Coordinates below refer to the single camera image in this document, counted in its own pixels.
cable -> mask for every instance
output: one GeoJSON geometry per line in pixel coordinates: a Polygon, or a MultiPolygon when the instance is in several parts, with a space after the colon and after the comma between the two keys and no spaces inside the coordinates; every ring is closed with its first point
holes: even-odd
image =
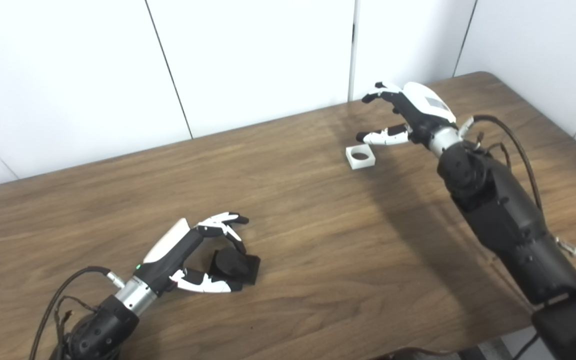
{"type": "Polygon", "coordinates": [[[513,167],[512,167],[512,164],[510,163],[510,155],[508,153],[508,149],[506,148],[506,146],[504,145],[503,142],[496,142],[496,143],[490,145],[486,149],[486,153],[490,153],[491,150],[493,150],[494,148],[496,148],[498,146],[499,146],[499,149],[501,149],[501,151],[503,152],[503,156],[505,157],[505,166],[508,168],[508,170],[512,171],[513,167]]]}
{"type": "Polygon", "coordinates": [[[522,355],[524,355],[524,353],[528,350],[528,348],[533,346],[533,344],[537,342],[538,339],[539,339],[539,333],[535,333],[535,335],[530,340],[528,340],[528,342],[526,342],[526,344],[524,344],[524,346],[522,346],[521,349],[519,349],[519,352],[512,358],[512,360],[519,360],[519,358],[521,358],[522,355]]]}
{"type": "Polygon", "coordinates": [[[39,328],[37,329],[37,333],[34,335],[34,341],[32,342],[32,348],[30,348],[30,356],[28,357],[28,360],[35,360],[35,357],[37,356],[39,341],[41,340],[42,333],[44,332],[44,328],[46,327],[46,323],[48,322],[48,317],[50,317],[50,314],[53,308],[55,307],[55,303],[57,303],[59,296],[61,296],[62,292],[64,292],[66,287],[68,287],[68,285],[70,285],[73,282],[73,280],[77,279],[79,276],[82,276],[83,274],[86,274],[87,272],[99,272],[104,276],[106,276],[110,272],[110,269],[103,268],[101,266],[88,266],[87,268],[83,268],[75,272],[69,278],[67,278],[66,281],[63,282],[63,284],[59,287],[59,289],[57,289],[55,294],[50,299],[50,303],[48,303],[48,307],[46,308],[46,311],[43,313],[41,322],[39,322],[39,328]]]}
{"type": "Polygon", "coordinates": [[[528,160],[526,150],[524,150],[524,147],[522,146],[521,142],[519,142],[519,139],[515,136],[515,133],[512,130],[510,130],[510,128],[507,125],[505,125],[505,123],[503,123],[501,120],[492,115],[486,115],[486,114],[475,115],[472,118],[474,123],[478,123],[479,121],[489,121],[490,123],[494,123],[499,128],[502,128],[506,134],[508,134],[508,137],[510,137],[510,139],[514,143],[514,146],[517,148],[517,151],[519,152],[519,156],[521,157],[523,164],[526,166],[526,172],[528,172],[528,178],[530,179],[530,186],[532,187],[532,194],[534,196],[534,203],[535,205],[537,205],[537,208],[543,212],[544,209],[542,209],[542,197],[539,194],[539,188],[537,187],[537,180],[535,180],[535,173],[533,172],[533,167],[530,165],[530,160],[528,160]]]}
{"type": "Polygon", "coordinates": [[[56,358],[55,360],[62,360],[64,358],[64,347],[62,346],[65,332],[64,327],[66,326],[66,321],[68,321],[68,319],[70,319],[71,315],[73,314],[71,310],[68,310],[64,314],[63,318],[60,318],[59,316],[59,309],[62,307],[62,303],[66,299],[76,301],[82,308],[88,310],[89,312],[92,313],[97,312],[97,310],[94,309],[92,306],[88,305],[84,301],[81,301],[75,296],[64,295],[59,299],[59,301],[57,302],[57,306],[55,306],[54,308],[54,323],[55,326],[57,327],[57,356],[55,357],[56,358]]]}

black robotic arm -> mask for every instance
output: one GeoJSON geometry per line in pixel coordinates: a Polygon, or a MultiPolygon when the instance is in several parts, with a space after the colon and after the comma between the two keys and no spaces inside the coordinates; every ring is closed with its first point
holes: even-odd
{"type": "Polygon", "coordinates": [[[357,140],[394,145],[405,142],[405,135],[438,157],[437,172],[477,239],[499,257],[528,301],[541,306],[532,315],[538,335],[558,360],[576,360],[576,269],[560,251],[576,256],[576,246],[560,241],[548,230],[534,178],[535,201],[507,166],[479,143],[464,140],[474,123],[498,123],[519,146],[532,174],[516,137],[489,115],[473,116],[458,129],[448,106],[421,84],[409,82],[403,89],[382,82],[375,86],[363,102],[382,98],[392,103],[393,112],[401,114],[406,124],[360,132],[357,140]]]}

white robotic hand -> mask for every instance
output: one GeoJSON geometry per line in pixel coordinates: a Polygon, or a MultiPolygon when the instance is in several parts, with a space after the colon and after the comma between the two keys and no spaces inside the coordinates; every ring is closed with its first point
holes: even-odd
{"type": "Polygon", "coordinates": [[[406,123],[383,130],[359,132],[357,141],[369,145],[398,145],[411,141],[429,145],[432,133],[443,123],[454,126],[455,115],[444,101],[428,87],[408,82],[403,89],[388,82],[377,82],[375,89],[362,98],[364,103],[383,99],[393,104],[392,112],[401,114],[406,123]]]}
{"type": "MultiPolygon", "coordinates": [[[[222,212],[204,219],[203,221],[199,221],[193,229],[198,231],[199,234],[205,238],[226,237],[226,239],[230,240],[231,243],[234,244],[238,255],[243,258],[246,254],[246,247],[243,244],[242,238],[237,235],[237,232],[235,232],[233,228],[231,228],[231,224],[233,223],[247,224],[249,223],[249,219],[237,212],[222,212]]],[[[244,267],[243,271],[248,270],[245,265],[238,263],[238,260],[241,260],[241,258],[237,255],[230,260],[235,264],[235,266],[244,267]]],[[[169,278],[176,282],[176,287],[178,289],[188,290],[191,292],[230,293],[238,292],[242,290],[243,287],[243,284],[240,281],[228,278],[219,278],[191,268],[179,269],[169,278]]]]}

wooden table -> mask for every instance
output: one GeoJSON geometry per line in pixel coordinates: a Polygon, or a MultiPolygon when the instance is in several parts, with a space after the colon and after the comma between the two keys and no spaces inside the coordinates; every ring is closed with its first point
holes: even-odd
{"type": "MultiPolygon", "coordinates": [[[[576,142],[489,73],[430,87],[458,123],[493,114],[516,131],[551,230],[576,244],[576,142]]],[[[127,280],[178,218],[228,210],[251,219],[237,230],[262,258],[256,285],[165,294],[125,360],[366,360],[456,351],[527,326],[530,305],[460,218],[430,152],[374,146],[376,166],[350,170],[355,133],[402,121],[384,101],[356,101],[0,185],[0,359],[28,356],[48,300],[74,271],[102,265],[127,280]]],[[[501,138],[480,129],[487,144],[501,138]]],[[[190,262],[208,266],[209,247],[226,244],[190,262]]],[[[96,304],[115,292],[85,276],[66,293],[96,304]]],[[[51,320],[39,358],[54,344],[51,320]]]]}

robotic arm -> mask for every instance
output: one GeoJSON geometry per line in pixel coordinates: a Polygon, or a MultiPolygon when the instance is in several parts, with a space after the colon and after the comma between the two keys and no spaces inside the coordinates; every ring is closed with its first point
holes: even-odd
{"type": "MultiPolygon", "coordinates": [[[[222,264],[231,265],[236,268],[236,275],[253,274],[252,277],[256,277],[259,258],[245,256],[246,248],[242,239],[231,228],[231,224],[248,222],[249,219],[236,212],[211,216],[193,228],[190,228],[185,218],[180,219],[150,249],[142,264],[137,265],[132,277],[125,284],[114,273],[106,273],[119,287],[119,291],[92,308],[93,314],[83,317],[66,335],[63,334],[64,321],[57,322],[57,328],[61,328],[61,332],[57,331],[58,343],[50,356],[51,360],[115,360],[119,357],[121,345],[139,324],[142,314],[164,292],[183,289],[202,293],[228,293],[240,291],[244,282],[254,283],[250,276],[240,277],[244,280],[238,281],[237,276],[215,276],[196,269],[183,268],[185,260],[205,238],[225,236],[235,245],[236,251],[221,250],[223,255],[218,251],[213,262],[217,259],[222,264]]],[[[45,320],[42,320],[39,329],[44,325],[45,320]]],[[[30,360],[34,358],[35,349],[34,345],[30,360]]]]}
{"type": "Polygon", "coordinates": [[[429,88],[414,82],[403,89],[375,86],[363,102],[390,102],[406,124],[360,132],[357,140],[393,145],[407,137],[437,156],[437,172],[478,241],[499,257],[524,296],[542,306],[532,315],[537,333],[558,360],[576,360],[576,269],[560,251],[576,256],[576,246],[551,234],[544,213],[507,166],[464,140],[477,121],[500,121],[478,115],[458,129],[454,114],[429,88]]]}

